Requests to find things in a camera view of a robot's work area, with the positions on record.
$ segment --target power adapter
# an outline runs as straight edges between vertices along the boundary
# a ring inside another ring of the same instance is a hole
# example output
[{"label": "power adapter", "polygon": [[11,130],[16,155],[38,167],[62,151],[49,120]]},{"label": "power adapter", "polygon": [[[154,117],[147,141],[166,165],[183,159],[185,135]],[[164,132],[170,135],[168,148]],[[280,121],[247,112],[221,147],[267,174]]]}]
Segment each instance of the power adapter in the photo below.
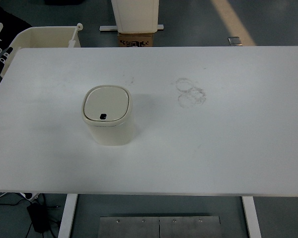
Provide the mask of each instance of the power adapter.
[{"label": "power adapter", "polygon": [[38,233],[48,231],[50,228],[47,209],[38,204],[32,203],[26,208],[30,215],[33,228]]}]

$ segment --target black cable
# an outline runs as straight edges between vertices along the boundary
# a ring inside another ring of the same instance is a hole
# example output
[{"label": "black cable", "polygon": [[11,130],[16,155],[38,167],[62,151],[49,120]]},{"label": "black cable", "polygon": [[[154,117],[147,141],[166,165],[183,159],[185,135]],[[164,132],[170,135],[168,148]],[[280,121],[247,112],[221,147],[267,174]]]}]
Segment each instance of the black cable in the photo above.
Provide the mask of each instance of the black cable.
[{"label": "black cable", "polygon": [[0,205],[2,205],[2,206],[16,206],[16,205],[18,205],[21,201],[24,201],[24,200],[26,200],[26,201],[28,201],[29,203],[31,203],[29,200],[27,200],[27,199],[21,199],[20,201],[18,201],[17,203],[15,203],[15,204],[5,204],[5,203],[0,203]]},{"label": "black cable", "polygon": [[[43,196],[43,205],[46,207],[46,198],[45,198],[44,193],[42,193],[42,196]],[[54,233],[52,232],[50,223],[49,223],[49,228],[50,228],[50,232],[51,232],[53,238],[56,238],[56,236],[55,236]]]},{"label": "black cable", "polygon": [[49,219],[49,221],[50,221],[50,222],[54,222],[54,223],[58,226],[58,228],[59,228],[59,230],[60,230],[60,227],[61,227],[61,221],[56,222],[56,221],[53,221],[53,220],[51,220],[51,219]]},{"label": "black cable", "polygon": [[30,230],[31,230],[31,226],[32,226],[32,222],[31,222],[31,224],[30,224],[30,227],[29,227],[28,233],[26,234],[25,238],[27,238],[27,237],[28,237],[28,235],[29,235],[29,233],[30,233]]},{"label": "black cable", "polygon": [[52,232],[51,226],[50,226],[50,232],[51,232],[53,238],[56,238],[56,236],[55,236],[54,233]]}]

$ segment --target small trash can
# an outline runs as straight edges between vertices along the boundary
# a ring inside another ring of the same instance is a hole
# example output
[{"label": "small trash can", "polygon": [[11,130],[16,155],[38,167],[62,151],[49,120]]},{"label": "small trash can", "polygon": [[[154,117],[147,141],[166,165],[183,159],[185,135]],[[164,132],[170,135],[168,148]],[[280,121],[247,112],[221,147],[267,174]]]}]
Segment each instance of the small trash can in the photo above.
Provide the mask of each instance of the small trash can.
[{"label": "small trash can", "polygon": [[132,99],[126,88],[101,85],[85,96],[82,117],[100,145],[124,145],[134,134]]}]

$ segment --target black bag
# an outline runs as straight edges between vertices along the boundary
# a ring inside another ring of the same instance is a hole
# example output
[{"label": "black bag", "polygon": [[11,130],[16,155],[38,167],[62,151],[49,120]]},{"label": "black bag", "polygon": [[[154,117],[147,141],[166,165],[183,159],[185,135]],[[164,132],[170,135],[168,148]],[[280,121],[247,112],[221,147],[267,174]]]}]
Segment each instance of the black bag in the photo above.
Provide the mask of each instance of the black bag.
[{"label": "black bag", "polygon": [[17,34],[25,29],[31,27],[31,25],[20,18],[4,11],[0,7],[0,23],[3,24],[3,28],[0,31],[0,74],[4,67],[4,61],[10,53],[8,47],[14,40]]}]

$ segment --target black object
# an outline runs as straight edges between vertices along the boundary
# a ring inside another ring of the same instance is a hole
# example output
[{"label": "black object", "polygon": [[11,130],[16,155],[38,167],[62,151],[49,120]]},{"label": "black object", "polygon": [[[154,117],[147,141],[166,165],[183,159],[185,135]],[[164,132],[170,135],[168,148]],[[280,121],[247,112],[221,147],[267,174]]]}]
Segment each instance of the black object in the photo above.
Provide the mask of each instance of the black object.
[{"label": "black object", "polygon": [[44,0],[46,5],[78,5],[84,0]]},{"label": "black object", "polygon": [[33,228],[38,233],[43,233],[50,229],[48,212],[46,208],[38,203],[32,203],[26,208],[30,215]]}]

